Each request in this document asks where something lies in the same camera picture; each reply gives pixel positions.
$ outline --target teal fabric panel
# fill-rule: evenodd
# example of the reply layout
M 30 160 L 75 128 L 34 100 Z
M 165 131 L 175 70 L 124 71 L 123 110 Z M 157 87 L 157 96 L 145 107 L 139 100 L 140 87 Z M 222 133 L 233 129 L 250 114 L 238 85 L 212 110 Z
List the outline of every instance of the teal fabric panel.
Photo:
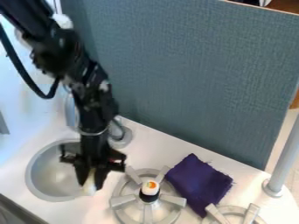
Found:
M 265 168 L 298 81 L 298 16 L 214 0 L 62 6 L 123 116 Z

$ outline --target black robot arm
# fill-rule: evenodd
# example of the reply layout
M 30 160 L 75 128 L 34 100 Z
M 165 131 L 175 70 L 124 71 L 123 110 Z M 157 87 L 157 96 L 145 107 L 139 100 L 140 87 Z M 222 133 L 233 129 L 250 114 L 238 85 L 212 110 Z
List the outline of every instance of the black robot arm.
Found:
M 80 153 L 69 155 L 62 149 L 60 160 L 73 164 L 81 185 L 95 169 L 94 183 L 101 189 L 110 171 L 124 171 L 126 159 L 108 144 L 108 125 L 118 114 L 118 105 L 106 72 L 88 57 L 73 29 L 62 29 L 52 19 L 53 11 L 44 0 L 1 0 L 0 13 L 32 47 L 35 66 L 55 79 L 49 94 L 44 94 L 25 71 L 0 25 L 3 46 L 27 85 L 44 99 L 53 98 L 60 81 L 72 89 L 80 115 Z

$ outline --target sink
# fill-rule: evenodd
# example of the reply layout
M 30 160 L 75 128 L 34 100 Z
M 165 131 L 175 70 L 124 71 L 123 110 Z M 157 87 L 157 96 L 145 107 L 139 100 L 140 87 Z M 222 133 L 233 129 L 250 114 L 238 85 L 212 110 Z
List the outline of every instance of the sink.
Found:
M 42 200 L 59 202 L 73 200 L 84 195 L 77 182 L 72 164 L 60 163 L 61 144 L 76 152 L 79 139 L 66 139 L 47 145 L 27 165 L 25 182 L 32 194 Z

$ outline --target purple cloth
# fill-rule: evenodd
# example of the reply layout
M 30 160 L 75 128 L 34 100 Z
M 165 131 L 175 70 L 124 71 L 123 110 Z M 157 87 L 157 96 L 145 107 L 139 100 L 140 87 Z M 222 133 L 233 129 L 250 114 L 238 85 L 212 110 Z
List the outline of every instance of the purple cloth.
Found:
M 217 205 L 232 187 L 233 179 L 214 170 L 200 161 L 194 154 L 184 158 L 166 174 L 177 191 L 187 199 L 188 205 L 202 218 L 205 207 Z

